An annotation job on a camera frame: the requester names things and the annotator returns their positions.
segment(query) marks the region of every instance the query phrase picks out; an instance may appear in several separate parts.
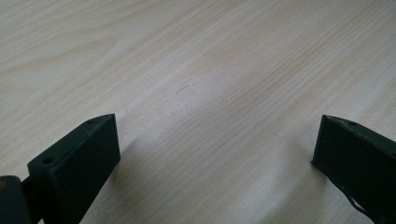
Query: wooden surface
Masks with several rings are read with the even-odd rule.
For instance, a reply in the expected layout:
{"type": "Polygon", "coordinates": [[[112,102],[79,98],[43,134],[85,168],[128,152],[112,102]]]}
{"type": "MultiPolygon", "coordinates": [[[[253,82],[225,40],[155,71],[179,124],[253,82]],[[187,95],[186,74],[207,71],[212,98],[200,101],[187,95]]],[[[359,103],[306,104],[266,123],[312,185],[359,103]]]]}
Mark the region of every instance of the wooden surface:
{"type": "Polygon", "coordinates": [[[81,223],[371,223],[310,164],[322,114],[396,139],[396,2],[2,1],[0,175],[115,113],[81,223]]]}

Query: light wood table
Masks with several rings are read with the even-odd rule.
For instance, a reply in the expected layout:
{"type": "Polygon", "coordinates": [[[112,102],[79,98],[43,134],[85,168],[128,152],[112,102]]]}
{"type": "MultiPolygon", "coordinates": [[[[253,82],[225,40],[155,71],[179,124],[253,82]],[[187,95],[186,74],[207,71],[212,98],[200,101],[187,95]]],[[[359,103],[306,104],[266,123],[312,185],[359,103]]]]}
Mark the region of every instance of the light wood table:
{"type": "Polygon", "coordinates": [[[0,175],[115,113],[81,223],[371,223],[310,165],[323,114],[396,139],[396,2],[2,1],[0,175]]]}

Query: black object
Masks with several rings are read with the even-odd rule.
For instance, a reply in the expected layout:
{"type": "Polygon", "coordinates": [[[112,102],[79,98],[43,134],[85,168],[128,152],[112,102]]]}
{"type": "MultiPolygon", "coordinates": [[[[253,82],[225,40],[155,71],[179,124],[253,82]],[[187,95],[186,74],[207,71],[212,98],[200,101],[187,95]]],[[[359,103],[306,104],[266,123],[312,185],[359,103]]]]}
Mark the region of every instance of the black object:
{"type": "Polygon", "coordinates": [[[90,119],[28,163],[22,183],[0,176],[0,224],[77,224],[120,160],[115,115],[90,119]]]}
{"type": "Polygon", "coordinates": [[[395,142],[358,123],[324,115],[311,162],[374,223],[396,223],[395,142]]]}

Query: black plastic part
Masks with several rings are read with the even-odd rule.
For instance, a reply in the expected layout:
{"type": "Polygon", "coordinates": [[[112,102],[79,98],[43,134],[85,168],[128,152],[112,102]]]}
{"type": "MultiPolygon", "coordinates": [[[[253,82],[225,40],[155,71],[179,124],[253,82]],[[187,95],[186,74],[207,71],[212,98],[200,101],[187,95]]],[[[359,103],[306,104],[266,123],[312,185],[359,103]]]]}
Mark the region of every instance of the black plastic part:
{"type": "Polygon", "coordinates": [[[396,223],[395,142],[358,123],[323,116],[311,162],[374,223],[396,223]]]}
{"type": "Polygon", "coordinates": [[[119,161],[115,115],[82,123],[31,160],[22,183],[1,177],[0,224],[78,224],[119,161]]]}
{"type": "Polygon", "coordinates": [[[33,224],[21,181],[13,175],[0,176],[0,223],[33,224]]]}

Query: wood grain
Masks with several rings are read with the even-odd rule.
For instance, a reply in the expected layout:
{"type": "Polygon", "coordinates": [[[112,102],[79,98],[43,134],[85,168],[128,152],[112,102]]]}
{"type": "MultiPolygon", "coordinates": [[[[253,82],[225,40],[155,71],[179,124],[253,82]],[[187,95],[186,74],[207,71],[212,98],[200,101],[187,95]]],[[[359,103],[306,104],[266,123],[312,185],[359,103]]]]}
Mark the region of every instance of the wood grain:
{"type": "Polygon", "coordinates": [[[371,223],[309,161],[322,114],[396,139],[395,1],[3,1],[0,175],[115,113],[81,223],[371,223]]]}

